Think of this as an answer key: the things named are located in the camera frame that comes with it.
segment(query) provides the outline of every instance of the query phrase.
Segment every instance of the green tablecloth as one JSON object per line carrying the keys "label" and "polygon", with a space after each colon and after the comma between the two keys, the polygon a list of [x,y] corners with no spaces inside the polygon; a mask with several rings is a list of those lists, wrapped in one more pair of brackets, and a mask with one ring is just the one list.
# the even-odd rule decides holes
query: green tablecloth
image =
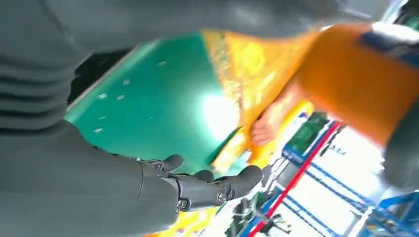
{"label": "green tablecloth", "polygon": [[91,143],[143,159],[182,155],[179,172],[208,168],[237,127],[199,34],[139,47],[68,111]]}

